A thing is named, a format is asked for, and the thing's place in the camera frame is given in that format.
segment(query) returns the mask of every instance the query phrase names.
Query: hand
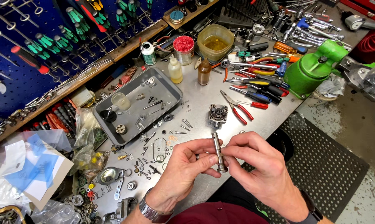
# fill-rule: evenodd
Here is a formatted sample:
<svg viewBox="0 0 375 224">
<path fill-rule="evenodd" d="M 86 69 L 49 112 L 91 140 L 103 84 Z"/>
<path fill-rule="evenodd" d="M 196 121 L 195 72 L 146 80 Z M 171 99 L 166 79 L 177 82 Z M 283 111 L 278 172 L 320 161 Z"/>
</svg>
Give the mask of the hand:
<svg viewBox="0 0 375 224">
<path fill-rule="evenodd" d="M 235 135 L 221 152 L 229 164 L 230 175 L 259 201 L 293 222 L 308 216 L 309 210 L 291 181 L 283 155 L 260 135 L 253 131 Z M 256 169 L 245 171 L 236 158 Z"/>
<path fill-rule="evenodd" d="M 218 157 L 206 153 L 208 151 L 215 152 L 212 139 L 197 139 L 175 145 L 167 168 L 146 196 L 148 206 L 161 212 L 171 211 L 177 202 L 190 193 L 199 173 L 220 178 L 221 174 L 211 168 L 218 163 Z M 196 154 L 200 154 L 199 160 L 196 160 Z"/>
</svg>

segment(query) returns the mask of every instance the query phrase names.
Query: workbench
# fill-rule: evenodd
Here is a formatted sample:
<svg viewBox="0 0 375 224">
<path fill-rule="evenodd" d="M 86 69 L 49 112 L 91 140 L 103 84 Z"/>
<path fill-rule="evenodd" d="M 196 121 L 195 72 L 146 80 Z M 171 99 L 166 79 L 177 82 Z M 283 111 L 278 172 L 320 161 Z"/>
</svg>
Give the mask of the workbench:
<svg viewBox="0 0 375 224">
<path fill-rule="evenodd" d="M 353 9 L 350 9 L 348 6 L 345 6 L 341 3 L 338 6 L 344 10 L 350 10 L 353 13 L 364 16 Z M 329 8 L 328 15 L 330 18 L 334 19 L 333 24 L 342 28 L 342 31 L 339 34 L 344 34 L 345 39 L 344 42 L 352 45 L 352 48 L 359 43 L 359 41 L 368 33 L 367 30 L 359 30 L 358 32 L 351 32 L 348 31 L 347 28 L 342 24 L 339 16 L 339 12 L 337 8 Z M 269 48 L 267 51 L 263 51 L 264 53 L 272 52 L 272 46 L 274 45 L 274 41 L 270 41 L 269 38 L 262 37 L 259 42 L 269 42 Z M 242 48 L 242 42 L 235 42 L 235 44 Z M 316 51 L 316 48 L 310 49 L 309 52 Z M 250 98 L 245 97 L 243 94 L 236 92 L 234 90 L 229 89 L 231 83 L 225 82 L 223 83 L 224 74 L 218 74 L 216 72 L 211 72 L 210 82 L 205 86 L 201 86 L 197 83 L 197 70 L 194 69 L 194 64 L 197 61 L 198 56 L 194 56 L 193 63 L 182 66 L 182 72 L 184 75 L 184 79 L 180 84 L 177 86 L 183 92 L 183 99 L 184 105 L 178 105 L 174 110 L 169 111 L 169 113 L 175 115 L 175 118 L 169 122 L 163 122 L 159 128 L 151 128 L 147 131 L 148 136 L 150 136 L 154 131 L 156 135 L 150 140 L 150 142 L 146 145 L 149 146 L 149 149 L 146 151 L 145 156 L 142 156 L 141 153 L 143 152 L 143 143 L 140 142 L 139 139 L 135 139 L 128 143 L 125 148 L 121 151 L 125 151 L 127 154 L 132 153 L 134 156 L 133 160 L 126 161 L 117 160 L 118 155 L 123 155 L 121 153 L 113 154 L 110 153 L 109 160 L 107 162 L 106 167 L 114 166 L 121 169 L 130 169 L 132 171 L 131 177 L 124 177 L 123 185 L 121 187 L 121 196 L 119 200 L 114 199 L 114 192 L 116 189 L 117 184 L 112 183 L 111 191 L 107 194 L 103 194 L 98 200 L 94 203 L 98 205 L 98 212 L 100 216 L 103 216 L 109 212 L 115 212 L 117 209 L 117 202 L 121 201 L 124 198 L 128 197 L 135 197 L 138 201 L 140 201 L 146 191 L 155 186 L 157 181 L 160 178 L 159 174 L 148 175 L 151 180 L 145 178 L 145 176 L 138 177 L 136 173 L 134 173 L 134 165 L 137 161 L 137 158 L 144 158 L 148 161 L 153 160 L 153 146 L 150 146 L 157 138 L 164 138 L 169 141 L 169 131 L 182 131 L 188 132 L 187 134 L 172 134 L 178 138 L 177 141 L 171 141 L 171 146 L 174 146 L 179 143 L 183 143 L 189 140 L 199 139 L 199 138 L 211 138 L 211 133 L 215 132 L 213 125 L 208 122 L 208 110 L 210 104 L 222 104 L 222 105 L 229 105 L 225 98 L 221 95 L 219 90 L 225 91 L 232 99 L 242 100 L 246 102 L 251 102 Z M 158 67 L 160 70 L 164 70 L 164 73 L 169 76 L 168 74 L 168 62 L 162 62 L 157 60 L 157 63 L 154 65 Z M 224 69 L 221 67 L 216 68 L 219 71 L 225 72 Z M 232 77 L 234 74 L 229 73 L 228 77 Z M 118 82 L 118 79 L 112 81 L 109 85 L 115 85 Z M 302 100 L 297 99 L 294 95 L 289 94 L 286 97 L 283 97 L 282 102 L 277 105 L 274 103 L 269 104 L 269 108 L 267 110 L 258 109 L 255 107 L 250 107 L 249 105 L 243 104 L 243 106 L 251 113 L 254 117 L 253 121 L 250 121 L 243 112 L 238 110 L 240 115 L 248 121 L 247 125 L 242 124 L 236 116 L 233 114 L 232 111 L 229 112 L 227 117 L 227 122 L 222 124 L 220 129 L 216 132 L 219 135 L 219 138 L 222 139 L 225 145 L 229 142 L 230 138 L 236 134 L 238 134 L 241 130 L 244 131 L 255 131 L 259 135 L 261 135 L 264 139 L 267 139 L 289 116 L 294 110 L 302 103 Z M 187 119 L 190 124 L 193 126 L 191 131 L 187 131 L 180 127 L 180 125 L 185 125 L 181 120 Z M 166 130 L 167 134 L 161 134 L 162 130 Z M 110 150 L 112 143 L 110 140 L 106 140 L 96 151 L 105 151 Z M 149 165 L 154 166 L 160 172 L 163 172 L 163 164 L 168 162 L 170 156 L 167 155 L 166 160 L 163 163 L 150 163 L 144 165 L 144 171 L 147 173 L 148 170 L 152 171 L 149 168 Z M 214 178 L 212 176 L 208 176 L 205 174 L 199 174 L 195 180 L 194 187 L 190 194 L 181 202 L 177 204 L 175 207 L 174 214 L 177 214 L 191 206 L 196 204 L 205 202 L 228 178 L 230 177 L 229 172 L 222 174 L 221 178 Z M 127 183 L 130 181 L 135 181 L 137 183 L 137 187 L 133 191 L 127 190 Z M 94 192 L 97 192 L 99 196 L 102 194 L 100 190 L 103 188 L 105 190 L 105 186 L 96 185 L 93 188 Z"/>
</svg>

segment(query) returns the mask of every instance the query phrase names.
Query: red grease can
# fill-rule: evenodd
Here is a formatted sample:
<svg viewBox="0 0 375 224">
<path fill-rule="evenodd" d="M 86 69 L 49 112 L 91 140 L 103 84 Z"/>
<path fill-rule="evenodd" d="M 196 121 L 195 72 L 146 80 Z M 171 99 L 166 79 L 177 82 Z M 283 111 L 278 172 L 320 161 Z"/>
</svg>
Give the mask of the red grease can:
<svg viewBox="0 0 375 224">
<path fill-rule="evenodd" d="M 174 40 L 174 56 L 181 65 L 188 65 L 193 62 L 194 41 L 191 37 L 180 36 Z"/>
</svg>

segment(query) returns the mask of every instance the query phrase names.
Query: wristwatch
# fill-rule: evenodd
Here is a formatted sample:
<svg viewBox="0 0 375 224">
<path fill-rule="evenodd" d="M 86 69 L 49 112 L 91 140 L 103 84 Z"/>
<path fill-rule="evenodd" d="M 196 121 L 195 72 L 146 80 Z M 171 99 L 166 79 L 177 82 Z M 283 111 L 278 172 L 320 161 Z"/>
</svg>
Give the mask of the wristwatch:
<svg viewBox="0 0 375 224">
<path fill-rule="evenodd" d="M 288 221 L 290 224 L 316 224 L 323 219 L 323 215 L 320 213 L 319 209 L 314 205 L 313 201 L 310 199 L 308 193 L 304 190 L 299 190 L 302 197 L 305 200 L 306 206 L 309 209 L 309 214 L 305 220 L 301 222 Z"/>
<path fill-rule="evenodd" d="M 152 188 L 150 188 L 146 192 L 146 194 L 143 197 L 142 201 L 140 201 L 139 210 L 142 213 L 142 215 L 145 216 L 150 221 L 152 221 L 152 223 L 165 223 L 171 217 L 171 215 L 174 212 L 174 210 L 172 210 L 170 212 L 160 212 L 160 211 L 156 211 L 153 208 L 151 208 L 150 206 L 148 206 L 146 204 L 146 195 L 151 190 L 152 190 Z"/>
</svg>

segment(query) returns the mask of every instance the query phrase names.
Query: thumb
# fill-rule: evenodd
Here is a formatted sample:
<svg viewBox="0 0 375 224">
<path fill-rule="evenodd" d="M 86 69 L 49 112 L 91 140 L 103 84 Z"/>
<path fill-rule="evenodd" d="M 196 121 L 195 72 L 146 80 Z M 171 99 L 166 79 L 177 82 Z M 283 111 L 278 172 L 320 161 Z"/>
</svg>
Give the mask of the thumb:
<svg viewBox="0 0 375 224">
<path fill-rule="evenodd" d="M 190 170 L 192 173 L 199 175 L 209 169 L 211 166 L 218 163 L 218 156 L 217 155 L 208 155 L 200 158 L 199 160 L 190 164 Z"/>
</svg>

